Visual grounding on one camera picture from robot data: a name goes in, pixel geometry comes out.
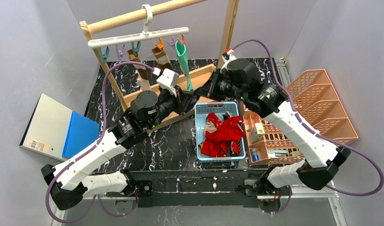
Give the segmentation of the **white plastic clip hanger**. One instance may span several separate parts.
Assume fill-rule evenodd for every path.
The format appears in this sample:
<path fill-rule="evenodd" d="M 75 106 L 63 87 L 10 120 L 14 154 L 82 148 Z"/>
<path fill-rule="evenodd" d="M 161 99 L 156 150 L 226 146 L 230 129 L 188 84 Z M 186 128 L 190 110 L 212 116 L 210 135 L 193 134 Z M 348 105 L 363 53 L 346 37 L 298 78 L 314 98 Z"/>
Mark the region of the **white plastic clip hanger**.
<path fill-rule="evenodd" d="M 153 20 L 153 10 L 152 7 L 148 4 L 142 5 L 142 8 L 147 12 L 147 19 L 143 20 L 143 31 L 141 33 L 115 36 L 109 38 L 102 39 L 93 39 L 88 41 L 88 46 L 90 48 L 100 48 L 100 47 L 108 47 L 112 45 L 118 44 L 126 44 L 131 42 L 138 42 L 143 40 L 151 40 L 158 39 L 173 35 L 186 34 L 189 32 L 188 27 L 180 27 L 180 28 L 172 28 L 172 29 L 164 29 L 159 31 L 149 31 L 148 26 Z"/>

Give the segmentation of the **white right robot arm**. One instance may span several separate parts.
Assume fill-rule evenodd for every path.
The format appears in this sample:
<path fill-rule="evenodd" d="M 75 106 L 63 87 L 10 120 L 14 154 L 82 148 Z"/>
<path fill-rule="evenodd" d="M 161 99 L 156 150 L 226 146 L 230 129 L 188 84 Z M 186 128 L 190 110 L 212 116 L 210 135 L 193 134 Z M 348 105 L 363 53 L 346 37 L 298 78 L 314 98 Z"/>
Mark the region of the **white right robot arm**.
<path fill-rule="evenodd" d="M 226 68 L 215 69 L 209 80 L 194 92 L 215 101 L 227 98 L 243 101 L 247 109 L 279 129 L 304 155 L 305 160 L 270 168 L 257 183 L 262 193 L 291 185 L 321 190 L 336 175 L 351 151 L 321 138 L 303 117 L 292 109 L 291 101 L 280 86 L 262 83 L 255 64 L 236 59 Z"/>

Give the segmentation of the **beige brown sock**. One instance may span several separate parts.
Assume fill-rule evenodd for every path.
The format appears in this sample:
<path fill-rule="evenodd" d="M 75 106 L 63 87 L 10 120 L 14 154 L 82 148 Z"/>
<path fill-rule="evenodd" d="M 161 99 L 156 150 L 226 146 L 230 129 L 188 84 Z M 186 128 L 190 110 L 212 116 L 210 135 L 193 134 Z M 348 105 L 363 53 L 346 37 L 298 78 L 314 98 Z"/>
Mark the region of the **beige brown sock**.
<path fill-rule="evenodd" d="M 142 62 L 139 57 L 139 54 L 138 53 L 134 54 L 132 49 L 129 49 L 127 53 L 130 61 Z M 151 90 L 151 85 L 148 80 L 148 74 L 147 74 L 146 68 L 140 65 L 134 65 L 134 66 L 137 69 L 139 74 L 137 81 L 140 83 L 141 90 L 142 91 Z"/>
<path fill-rule="evenodd" d="M 153 48 L 152 50 L 153 56 L 155 57 L 156 62 L 161 70 L 169 69 L 173 71 L 173 67 L 170 63 L 170 60 L 164 51 L 164 49 L 160 49 L 158 47 Z"/>

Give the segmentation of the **dark navy sock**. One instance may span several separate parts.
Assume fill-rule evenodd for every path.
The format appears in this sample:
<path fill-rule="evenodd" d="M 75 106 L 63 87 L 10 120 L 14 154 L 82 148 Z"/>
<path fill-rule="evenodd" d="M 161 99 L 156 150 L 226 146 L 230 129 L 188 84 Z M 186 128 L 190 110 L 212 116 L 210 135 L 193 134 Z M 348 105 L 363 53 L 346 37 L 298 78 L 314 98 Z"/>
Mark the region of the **dark navy sock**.
<path fill-rule="evenodd" d="M 184 114 L 193 109 L 199 100 L 199 96 L 194 91 L 180 93 L 180 113 Z"/>

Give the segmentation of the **red sock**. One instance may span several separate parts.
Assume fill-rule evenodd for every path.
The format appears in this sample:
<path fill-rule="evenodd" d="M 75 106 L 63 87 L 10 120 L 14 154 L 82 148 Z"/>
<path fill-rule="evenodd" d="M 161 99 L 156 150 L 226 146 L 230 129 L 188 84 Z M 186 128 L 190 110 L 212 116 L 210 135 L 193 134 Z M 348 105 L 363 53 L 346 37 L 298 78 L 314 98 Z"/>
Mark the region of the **red sock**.
<path fill-rule="evenodd" d="M 209 113 L 207 121 L 215 123 L 217 131 L 204 135 L 203 142 L 199 144 L 201 153 L 212 158 L 227 157 L 229 154 L 239 156 L 238 142 L 245 134 L 241 128 L 243 122 L 240 116 L 230 116 L 227 113 L 225 120 L 222 121 L 215 113 Z"/>

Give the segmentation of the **coral clothespin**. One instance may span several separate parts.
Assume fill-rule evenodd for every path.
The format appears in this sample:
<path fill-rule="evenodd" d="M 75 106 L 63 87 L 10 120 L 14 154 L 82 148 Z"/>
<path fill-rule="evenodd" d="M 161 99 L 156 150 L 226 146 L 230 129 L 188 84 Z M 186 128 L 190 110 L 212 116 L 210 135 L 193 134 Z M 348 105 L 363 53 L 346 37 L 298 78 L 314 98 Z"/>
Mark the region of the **coral clothespin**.
<path fill-rule="evenodd" d="M 179 38 L 177 38 L 177 41 L 178 41 L 178 43 L 180 44 L 180 45 L 184 45 L 184 42 L 185 42 L 185 35 L 184 34 L 182 34 L 181 35 L 181 39 L 179 39 Z"/>

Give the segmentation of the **orange clothespin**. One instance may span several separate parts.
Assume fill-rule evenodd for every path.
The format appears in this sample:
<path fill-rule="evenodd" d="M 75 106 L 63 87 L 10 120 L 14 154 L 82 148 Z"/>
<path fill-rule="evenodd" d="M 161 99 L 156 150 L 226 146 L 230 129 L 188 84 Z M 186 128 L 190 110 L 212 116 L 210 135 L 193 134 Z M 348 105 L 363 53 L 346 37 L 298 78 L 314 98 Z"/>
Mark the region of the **orange clothespin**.
<path fill-rule="evenodd" d="M 163 44 L 162 38 L 159 38 L 159 43 L 158 44 L 156 42 L 154 42 L 154 45 L 158 48 L 159 51 L 163 51 L 164 50 L 164 44 Z"/>

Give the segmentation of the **peach plastic desk organizer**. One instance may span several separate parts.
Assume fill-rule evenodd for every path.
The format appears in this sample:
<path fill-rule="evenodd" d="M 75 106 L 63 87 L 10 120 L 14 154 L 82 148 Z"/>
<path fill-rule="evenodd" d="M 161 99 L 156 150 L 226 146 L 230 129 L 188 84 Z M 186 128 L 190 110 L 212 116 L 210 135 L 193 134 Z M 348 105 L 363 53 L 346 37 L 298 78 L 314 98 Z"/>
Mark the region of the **peach plastic desk organizer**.
<path fill-rule="evenodd" d="M 297 111 L 321 135 L 348 145 L 359 138 L 326 70 L 306 70 L 286 89 L 294 99 Z M 261 141 L 250 144 L 247 139 L 249 165 L 293 164 L 304 159 L 303 155 L 288 156 L 288 149 L 296 147 L 258 114 L 244 109 L 243 118 L 247 137 L 255 123 L 261 122 L 265 130 Z M 259 149 L 259 161 L 252 162 L 251 148 Z"/>

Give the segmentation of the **beige brown sock left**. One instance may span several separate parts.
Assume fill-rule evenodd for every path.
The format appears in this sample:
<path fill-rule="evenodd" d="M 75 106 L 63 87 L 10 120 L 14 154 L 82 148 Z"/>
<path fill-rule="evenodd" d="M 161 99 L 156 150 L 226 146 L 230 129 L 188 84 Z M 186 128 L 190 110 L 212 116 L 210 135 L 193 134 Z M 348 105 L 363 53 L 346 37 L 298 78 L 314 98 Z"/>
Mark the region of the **beige brown sock left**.
<path fill-rule="evenodd" d="M 138 53 L 134 54 L 132 49 L 129 49 L 127 53 L 130 61 L 142 62 L 139 57 L 139 54 Z M 142 91 L 151 90 L 151 85 L 148 80 L 148 74 L 147 74 L 146 68 L 140 65 L 134 65 L 134 66 L 137 69 L 139 74 L 137 81 L 140 83 L 141 90 Z"/>

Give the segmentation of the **grey metal rail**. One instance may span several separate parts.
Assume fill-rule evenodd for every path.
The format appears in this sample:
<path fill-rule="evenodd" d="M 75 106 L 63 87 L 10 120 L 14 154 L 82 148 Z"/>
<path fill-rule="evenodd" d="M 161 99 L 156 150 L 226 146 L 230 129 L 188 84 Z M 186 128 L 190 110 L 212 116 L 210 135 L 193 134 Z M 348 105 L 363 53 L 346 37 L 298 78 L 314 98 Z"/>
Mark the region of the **grey metal rail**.
<path fill-rule="evenodd" d="M 287 87 L 292 81 L 286 66 L 286 58 L 285 57 L 275 58 L 274 61 L 278 70 L 281 83 L 284 87 Z"/>

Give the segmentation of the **mint green patterned sock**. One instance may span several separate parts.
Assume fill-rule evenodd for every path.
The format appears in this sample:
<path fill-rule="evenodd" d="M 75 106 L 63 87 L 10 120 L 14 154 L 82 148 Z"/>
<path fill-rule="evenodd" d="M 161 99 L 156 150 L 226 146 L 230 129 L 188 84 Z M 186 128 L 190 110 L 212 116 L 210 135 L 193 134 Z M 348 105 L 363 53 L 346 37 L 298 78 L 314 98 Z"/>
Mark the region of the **mint green patterned sock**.
<path fill-rule="evenodd" d="M 177 53 L 178 62 L 180 64 L 180 68 L 187 79 L 187 89 L 188 91 L 192 91 L 194 89 L 190 75 L 189 75 L 189 66 L 188 66 L 188 54 L 185 44 L 181 44 L 178 40 L 175 44 L 175 49 Z"/>

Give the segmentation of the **wooden drying rack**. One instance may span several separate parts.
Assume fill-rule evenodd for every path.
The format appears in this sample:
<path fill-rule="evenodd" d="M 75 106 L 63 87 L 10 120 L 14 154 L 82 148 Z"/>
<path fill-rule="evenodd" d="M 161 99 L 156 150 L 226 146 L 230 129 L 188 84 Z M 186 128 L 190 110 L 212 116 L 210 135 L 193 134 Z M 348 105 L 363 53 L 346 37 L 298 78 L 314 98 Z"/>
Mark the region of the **wooden drying rack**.
<path fill-rule="evenodd" d="M 167 37 L 172 35 L 185 34 L 188 32 L 188 29 L 186 27 L 150 32 L 148 31 L 148 24 L 151 23 L 153 16 L 171 12 L 180 8 L 188 7 L 203 1 L 205 0 L 171 0 L 171 1 L 164 2 L 154 6 L 144 5 L 139 10 L 136 10 L 127 14 L 115 16 L 109 19 L 92 23 L 92 24 L 87 24 L 86 21 L 79 22 L 82 32 L 88 41 L 88 46 L 93 49 L 93 52 L 95 53 L 97 59 L 99 60 L 100 66 L 102 67 L 104 72 L 106 72 L 106 75 L 103 79 L 102 93 L 101 93 L 102 106 L 103 106 L 102 111 L 104 116 L 104 120 L 103 120 L 104 122 L 102 123 L 102 126 L 106 122 L 105 90 L 106 90 L 107 80 L 109 80 L 113 90 L 115 91 L 118 99 L 120 100 L 121 107 L 124 112 L 129 108 L 129 106 L 126 102 L 126 96 L 122 95 L 122 92 L 119 89 L 118 84 L 112 74 L 112 71 L 115 70 L 115 68 L 108 67 L 108 64 L 103 60 L 103 54 L 100 54 L 100 47 L 109 47 L 117 44 L 126 44 L 126 43 L 131 43 L 136 41 L 152 40 L 152 39 L 162 38 L 162 37 Z M 239 5 L 239 0 L 228 0 L 227 12 L 225 17 L 225 25 L 224 25 L 221 48 L 220 48 L 220 50 L 222 51 L 225 51 L 225 48 L 230 47 L 238 5 Z M 108 31 L 116 27 L 127 25 L 139 20 L 144 21 L 144 28 L 142 33 L 116 36 L 116 37 L 103 38 L 103 39 L 93 38 L 93 34 Z M 169 80 L 170 78 L 175 78 L 175 77 L 172 76 L 169 78 L 165 78 L 162 75 L 160 75 L 159 79 L 163 80 L 164 83 L 158 83 L 158 86 L 163 90 L 169 91 L 170 95 L 172 95 L 173 98 L 175 98 L 176 100 L 181 101 L 180 96 L 181 96 L 182 90 L 177 86 L 178 84 L 177 85 L 173 84 L 175 83 L 176 80 L 173 80 L 173 81 Z M 180 106 L 181 106 L 181 110 L 183 110 L 182 112 L 180 113 L 176 112 L 178 114 L 177 116 L 174 115 L 175 113 L 169 114 L 168 117 L 163 119 L 164 122 L 160 124 L 156 124 L 151 130 L 160 129 L 161 127 L 167 126 L 169 124 L 172 124 L 174 122 L 177 122 L 179 120 L 182 120 L 188 117 L 189 113 L 191 113 L 191 110 L 186 111 L 186 107 L 183 107 L 182 105 Z"/>

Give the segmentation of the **lilac clothespin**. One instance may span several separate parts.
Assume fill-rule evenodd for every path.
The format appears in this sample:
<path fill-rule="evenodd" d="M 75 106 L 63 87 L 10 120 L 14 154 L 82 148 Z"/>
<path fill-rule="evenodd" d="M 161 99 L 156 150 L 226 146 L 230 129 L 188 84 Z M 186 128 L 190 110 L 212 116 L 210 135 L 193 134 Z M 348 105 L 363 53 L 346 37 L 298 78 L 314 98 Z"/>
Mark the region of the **lilac clothespin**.
<path fill-rule="evenodd" d="M 116 50 L 118 60 L 121 61 L 123 59 L 123 55 L 126 52 L 126 44 L 116 45 L 115 50 Z"/>
<path fill-rule="evenodd" d="M 172 36 L 172 40 L 167 40 L 165 39 L 165 42 L 171 47 L 171 48 L 175 48 L 176 46 L 176 41 L 174 40 L 174 37 Z"/>

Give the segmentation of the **light blue perforated basket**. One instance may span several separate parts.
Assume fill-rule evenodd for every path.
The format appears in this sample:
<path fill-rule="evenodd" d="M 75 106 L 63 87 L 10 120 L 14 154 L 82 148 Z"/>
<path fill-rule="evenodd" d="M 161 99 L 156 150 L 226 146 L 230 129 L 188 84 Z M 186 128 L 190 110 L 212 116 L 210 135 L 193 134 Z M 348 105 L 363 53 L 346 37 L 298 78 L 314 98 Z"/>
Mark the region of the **light blue perforated basket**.
<path fill-rule="evenodd" d="M 239 116 L 238 106 L 235 102 L 210 102 L 210 103 L 197 103 L 195 105 L 195 129 L 196 129 L 196 154 L 197 159 L 203 162 L 239 162 L 246 157 L 245 144 L 242 139 L 238 142 L 240 155 L 232 156 L 228 155 L 227 157 L 209 157 L 203 155 L 200 151 L 199 144 L 204 140 L 204 126 L 206 124 L 206 117 L 209 113 L 215 113 L 220 120 L 225 120 L 225 114 L 229 113 L 230 116 Z"/>

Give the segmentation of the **blue capped bottle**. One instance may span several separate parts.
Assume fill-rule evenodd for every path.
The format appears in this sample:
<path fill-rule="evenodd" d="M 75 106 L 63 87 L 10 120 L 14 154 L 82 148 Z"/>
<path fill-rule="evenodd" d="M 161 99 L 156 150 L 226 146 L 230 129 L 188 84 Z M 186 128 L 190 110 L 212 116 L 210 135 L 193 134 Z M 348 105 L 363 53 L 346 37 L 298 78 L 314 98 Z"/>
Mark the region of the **blue capped bottle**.
<path fill-rule="evenodd" d="M 258 148 L 251 148 L 250 149 L 250 153 L 251 153 L 251 156 L 252 156 L 252 162 L 257 162 L 257 161 L 260 160 L 259 149 Z"/>

